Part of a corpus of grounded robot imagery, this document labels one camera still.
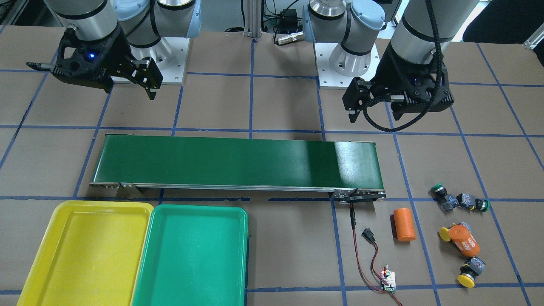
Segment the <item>robot arm by buttons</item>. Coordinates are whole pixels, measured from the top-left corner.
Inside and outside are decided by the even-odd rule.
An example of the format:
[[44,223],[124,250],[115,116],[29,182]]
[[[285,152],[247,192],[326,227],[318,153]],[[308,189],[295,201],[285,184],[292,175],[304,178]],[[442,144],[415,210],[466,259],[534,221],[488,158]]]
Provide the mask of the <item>robot arm by buttons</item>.
[[371,61],[379,31],[386,27],[386,12],[373,0],[310,0],[303,8],[303,32],[311,43],[334,43],[329,60],[339,74],[352,77],[343,97],[350,122],[368,114],[377,103],[387,102],[395,120],[406,113],[416,117],[441,112],[454,103],[443,51],[474,10],[476,0],[410,0],[372,79],[362,75]]

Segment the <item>robot arm over trays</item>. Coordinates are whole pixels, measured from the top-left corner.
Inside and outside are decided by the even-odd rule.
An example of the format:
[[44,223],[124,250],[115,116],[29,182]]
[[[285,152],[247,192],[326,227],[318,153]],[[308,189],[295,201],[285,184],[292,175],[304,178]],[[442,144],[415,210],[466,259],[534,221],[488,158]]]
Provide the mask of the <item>robot arm over trays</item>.
[[65,31],[54,64],[27,62],[70,84],[110,93],[114,77],[139,85],[153,100],[175,60],[168,37],[201,31],[200,0],[48,0]]

